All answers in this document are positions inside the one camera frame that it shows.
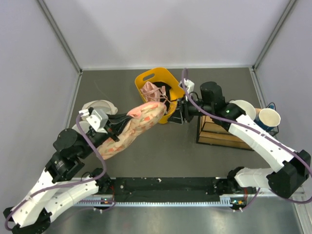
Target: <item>white wall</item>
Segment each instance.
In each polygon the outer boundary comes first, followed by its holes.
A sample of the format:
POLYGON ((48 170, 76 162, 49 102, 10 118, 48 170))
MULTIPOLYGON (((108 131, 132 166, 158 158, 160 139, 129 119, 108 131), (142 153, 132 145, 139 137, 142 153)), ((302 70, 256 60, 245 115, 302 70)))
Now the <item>white wall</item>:
POLYGON ((298 1, 257 73, 265 99, 281 114, 278 139, 312 155, 311 12, 311 0, 298 1))
MULTIPOLYGON (((0 7, 0 211, 35 184, 66 122, 78 75, 35 0, 0 7)), ((0 233, 4 217, 0 218, 0 233)))
POLYGON ((86 68, 253 65, 289 0, 46 0, 86 68))

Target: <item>wooden crate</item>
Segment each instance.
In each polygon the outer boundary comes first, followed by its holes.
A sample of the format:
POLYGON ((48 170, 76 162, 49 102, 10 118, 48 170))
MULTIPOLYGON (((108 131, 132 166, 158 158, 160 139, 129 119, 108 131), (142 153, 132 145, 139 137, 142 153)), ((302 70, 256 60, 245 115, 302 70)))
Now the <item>wooden crate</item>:
POLYGON ((221 126, 215 124, 209 116, 198 117, 196 142, 252 150, 240 138, 233 136, 221 126))

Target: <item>basket handle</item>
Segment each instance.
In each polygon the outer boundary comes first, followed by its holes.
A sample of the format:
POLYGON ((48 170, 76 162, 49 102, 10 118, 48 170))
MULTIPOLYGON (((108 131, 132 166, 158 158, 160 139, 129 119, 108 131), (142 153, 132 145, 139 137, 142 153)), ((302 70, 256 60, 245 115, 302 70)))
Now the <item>basket handle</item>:
POLYGON ((145 77, 143 77, 143 81, 147 81, 147 80, 149 80, 149 79, 151 79, 151 78, 153 78, 155 76, 155 73, 154 72, 152 72, 152 73, 150 73, 150 74, 146 74, 146 76, 145 77))

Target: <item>pink cloth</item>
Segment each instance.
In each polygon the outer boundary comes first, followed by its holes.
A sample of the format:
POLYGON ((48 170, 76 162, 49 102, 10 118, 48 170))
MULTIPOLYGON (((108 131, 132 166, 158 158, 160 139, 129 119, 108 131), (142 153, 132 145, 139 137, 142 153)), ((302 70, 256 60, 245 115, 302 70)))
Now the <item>pink cloth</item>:
POLYGON ((157 124, 165 112, 165 104, 158 101, 150 101, 132 109, 127 115, 133 118, 127 123, 122 133, 118 136, 120 141, 116 142, 109 138, 98 147, 98 151, 104 159, 109 159, 123 151, 138 135, 157 124))

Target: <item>blue mug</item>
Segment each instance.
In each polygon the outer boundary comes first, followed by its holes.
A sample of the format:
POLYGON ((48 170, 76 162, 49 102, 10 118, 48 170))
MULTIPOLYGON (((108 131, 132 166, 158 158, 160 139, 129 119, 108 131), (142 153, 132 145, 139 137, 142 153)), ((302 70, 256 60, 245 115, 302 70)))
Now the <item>blue mug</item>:
POLYGON ((269 132, 280 124, 281 116, 276 110, 264 108, 256 116, 254 122, 263 130, 269 132))

